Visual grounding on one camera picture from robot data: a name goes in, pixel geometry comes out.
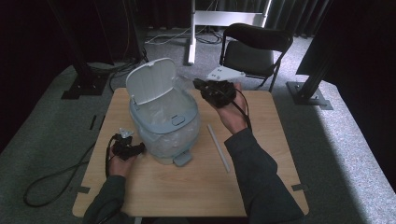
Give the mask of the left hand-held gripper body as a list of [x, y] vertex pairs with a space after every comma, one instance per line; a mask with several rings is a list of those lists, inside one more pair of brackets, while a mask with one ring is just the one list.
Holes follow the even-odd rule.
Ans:
[[112, 136], [114, 141], [111, 150], [115, 156], [120, 157], [123, 161], [136, 155], [137, 151], [131, 145], [133, 140], [133, 132], [119, 128], [119, 132]]

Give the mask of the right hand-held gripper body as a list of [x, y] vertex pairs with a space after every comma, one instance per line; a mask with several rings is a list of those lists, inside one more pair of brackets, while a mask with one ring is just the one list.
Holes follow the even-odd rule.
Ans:
[[231, 79], [246, 74], [225, 66], [215, 68], [206, 76], [207, 91], [201, 91], [202, 97], [216, 108], [230, 104], [236, 97], [236, 89]]

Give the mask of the pale blue pedal bin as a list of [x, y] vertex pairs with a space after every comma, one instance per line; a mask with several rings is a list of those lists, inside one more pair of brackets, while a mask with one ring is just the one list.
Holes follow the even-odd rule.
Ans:
[[134, 126], [148, 153], [161, 164], [189, 163], [201, 120], [175, 63], [162, 58], [137, 67], [126, 78], [126, 88]]

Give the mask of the white straw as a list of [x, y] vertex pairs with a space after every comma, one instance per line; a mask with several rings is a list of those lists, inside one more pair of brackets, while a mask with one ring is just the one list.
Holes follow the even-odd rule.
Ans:
[[215, 135], [215, 133], [213, 131], [212, 126], [210, 124], [207, 124], [206, 127], [207, 127], [207, 129], [208, 129], [208, 131], [209, 131], [209, 133], [210, 133], [210, 135], [212, 137], [212, 140], [213, 140], [213, 142], [214, 142], [214, 144], [216, 146], [216, 149], [217, 149], [217, 151], [219, 153], [220, 159], [221, 159], [221, 161], [222, 161], [222, 163], [224, 165], [224, 168], [225, 168], [226, 172], [230, 173], [230, 171], [231, 171], [230, 166], [229, 166], [229, 164], [228, 164], [228, 162], [227, 162], [227, 160], [226, 160], [226, 158], [225, 158], [225, 156], [223, 154], [223, 151], [222, 151], [222, 149], [220, 147], [219, 141], [218, 141], [218, 139], [217, 139], [217, 137], [216, 137], [216, 135]]

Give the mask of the person's left hand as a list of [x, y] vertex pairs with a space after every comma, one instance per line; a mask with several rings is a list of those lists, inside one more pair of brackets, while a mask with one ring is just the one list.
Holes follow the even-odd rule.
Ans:
[[133, 156], [124, 161], [119, 156], [116, 156], [113, 152], [110, 152], [108, 174], [127, 177], [132, 170], [135, 160], [136, 156]]

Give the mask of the person's right hand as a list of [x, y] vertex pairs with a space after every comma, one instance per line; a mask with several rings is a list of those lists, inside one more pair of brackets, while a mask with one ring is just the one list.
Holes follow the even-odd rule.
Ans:
[[223, 108], [215, 108], [221, 122], [231, 134], [236, 134], [247, 127], [244, 117], [247, 112], [247, 104], [241, 93], [241, 84], [235, 83], [234, 87], [236, 88], [235, 105], [229, 104]]

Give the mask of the clear plastic bin bag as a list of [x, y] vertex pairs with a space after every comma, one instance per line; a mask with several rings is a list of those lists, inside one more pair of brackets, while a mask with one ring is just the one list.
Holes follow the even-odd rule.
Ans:
[[134, 119], [146, 148], [157, 158], [177, 157], [189, 150], [200, 129], [198, 106], [190, 91], [173, 88], [165, 95], [145, 104], [131, 104]]

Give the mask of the black folding chair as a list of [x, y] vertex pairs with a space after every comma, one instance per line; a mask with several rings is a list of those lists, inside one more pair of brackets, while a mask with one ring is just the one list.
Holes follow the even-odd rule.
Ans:
[[259, 88], [272, 77], [271, 91], [292, 43], [293, 35], [288, 31], [234, 23], [223, 32], [219, 64], [261, 79]]

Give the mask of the black metal stand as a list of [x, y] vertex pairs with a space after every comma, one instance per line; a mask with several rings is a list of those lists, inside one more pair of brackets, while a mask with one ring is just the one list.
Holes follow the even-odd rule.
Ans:
[[71, 28], [58, 0], [46, 0], [56, 18], [62, 37], [65, 40], [65, 51], [71, 61], [77, 77], [68, 91], [64, 91], [62, 99], [77, 100], [82, 95], [100, 96], [109, 77], [109, 73], [94, 73], [88, 66], [79, 46], [73, 29]]
[[306, 53], [304, 61], [312, 66], [312, 71], [305, 82], [289, 81], [287, 87], [296, 105], [318, 105], [322, 110], [332, 110], [319, 90], [320, 82], [330, 73], [342, 45], [342, 35], [346, 32], [349, 21], [338, 21], [327, 36], [317, 35]]

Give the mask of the white metal stand frame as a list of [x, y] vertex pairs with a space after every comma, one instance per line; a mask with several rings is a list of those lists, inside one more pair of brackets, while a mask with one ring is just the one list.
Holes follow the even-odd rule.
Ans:
[[264, 27], [268, 18], [273, 0], [267, 0], [262, 12], [231, 12], [231, 11], [207, 11], [196, 10], [195, 0], [191, 0], [191, 34], [188, 55], [188, 64], [195, 63], [196, 50], [196, 26], [219, 26], [226, 27], [233, 23]]

